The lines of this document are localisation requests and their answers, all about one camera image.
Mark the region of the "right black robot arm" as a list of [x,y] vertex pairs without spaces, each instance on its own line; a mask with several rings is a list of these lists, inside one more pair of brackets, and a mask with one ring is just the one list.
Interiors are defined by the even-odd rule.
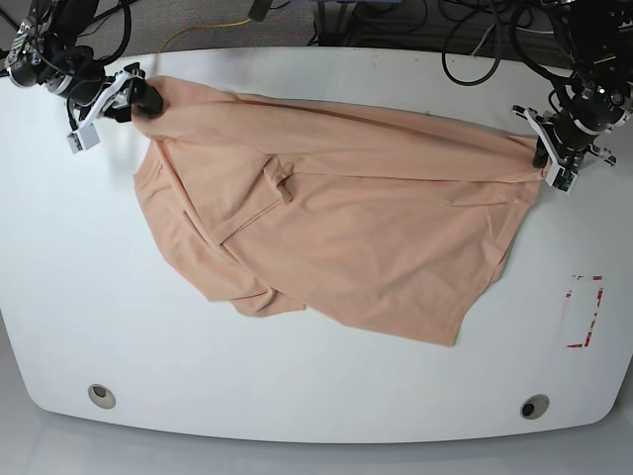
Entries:
[[162,96],[148,84],[139,63],[115,74],[106,72],[123,56],[132,37],[129,1],[110,10],[124,15],[123,37],[113,53],[97,57],[94,49],[79,42],[85,30],[103,17],[97,13],[98,5],[97,1],[34,1],[11,47],[1,54],[1,74],[15,85],[44,85],[65,100],[74,136],[101,117],[126,123],[134,112],[157,117],[164,109]]

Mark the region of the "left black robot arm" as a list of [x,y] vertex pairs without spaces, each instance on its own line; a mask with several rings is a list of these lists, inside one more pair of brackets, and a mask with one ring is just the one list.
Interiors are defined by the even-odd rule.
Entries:
[[[525,53],[518,21],[528,10],[549,19],[554,39],[571,57],[569,76],[555,74]],[[546,138],[537,142],[533,166],[558,163],[569,172],[590,153],[613,166],[617,159],[594,145],[602,134],[632,119],[632,3],[630,1],[518,1],[508,23],[508,39],[521,61],[553,86],[559,109],[544,121]]]

